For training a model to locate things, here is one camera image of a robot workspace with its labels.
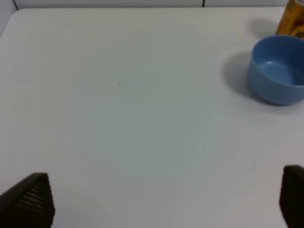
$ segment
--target gold can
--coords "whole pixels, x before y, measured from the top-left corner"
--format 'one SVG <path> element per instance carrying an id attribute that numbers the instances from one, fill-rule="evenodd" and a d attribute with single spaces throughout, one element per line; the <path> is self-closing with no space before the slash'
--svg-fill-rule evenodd
<path id="1" fill-rule="evenodd" d="M 289 0 L 276 33 L 304 38 L 304 0 Z"/>

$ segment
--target bowl rim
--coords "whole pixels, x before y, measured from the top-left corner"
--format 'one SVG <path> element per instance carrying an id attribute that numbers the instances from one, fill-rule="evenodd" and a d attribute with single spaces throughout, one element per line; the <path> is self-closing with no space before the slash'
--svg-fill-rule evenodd
<path id="1" fill-rule="evenodd" d="M 267 40 L 267 39 L 272 39 L 272 38 L 288 38 L 288 39 L 293 39 L 293 40 L 297 40 L 297 41 L 301 41 L 302 42 L 302 45 L 304 46 L 304 39 L 303 38 L 299 38 L 299 37 L 294 37 L 294 36 L 290 36 L 290 35 L 273 35 L 273 36 L 269 36 L 269 37 L 266 37 L 266 38 L 263 38 L 261 39 L 260 41 L 258 41 L 252 48 L 252 52 L 251 52 L 251 59 L 252 59 L 252 63 L 255 65 L 255 68 L 256 70 L 264 75 L 266 78 L 268 78 L 270 81 L 272 82 L 275 82 L 275 83 L 278 83 L 282 86 L 287 86 L 287 87 L 293 87 L 293 88 L 304 88 L 304 84 L 303 85 L 291 85 L 291 84 L 287 84 L 287 83 L 284 83 L 284 82 L 281 82 L 281 81 L 278 81 L 278 80 L 275 80 L 271 77 L 269 77 L 267 74 L 263 73 L 259 67 L 257 66 L 257 63 L 254 59 L 254 53 L 255 53 L 255 50 L 257 48 L 257 46 L 262 43 L 263 41 Z"/>

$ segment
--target table surface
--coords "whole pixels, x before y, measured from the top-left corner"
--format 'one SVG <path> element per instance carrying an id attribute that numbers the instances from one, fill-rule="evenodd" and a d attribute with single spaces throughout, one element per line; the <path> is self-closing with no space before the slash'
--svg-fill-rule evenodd
<path id="1" fill-rule="evenodd" d="M 55 228 L 284 228 L 304 104 L 246 86 L 283 8 L 26 9 L 0 39 L 0 192 L 49 173 Z"/>

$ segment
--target bowl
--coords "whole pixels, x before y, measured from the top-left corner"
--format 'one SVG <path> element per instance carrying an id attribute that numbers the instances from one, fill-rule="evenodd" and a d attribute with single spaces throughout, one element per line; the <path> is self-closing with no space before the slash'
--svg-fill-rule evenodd
<path id="1" fill-rule="evenodd" d="M 292 105 L 304 99 L 304 40 L 275 35 L 253 48 L 248 68 L 250 89 L 277 105 Z"/>

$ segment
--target beverage can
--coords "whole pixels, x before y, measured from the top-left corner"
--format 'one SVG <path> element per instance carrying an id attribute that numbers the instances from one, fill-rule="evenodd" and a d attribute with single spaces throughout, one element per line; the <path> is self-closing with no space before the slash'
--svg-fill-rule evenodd
<path id="1" fill-rule="evenodd" d="M 276 33 L 304 38 L 304 0 L 289 0 Z"/>

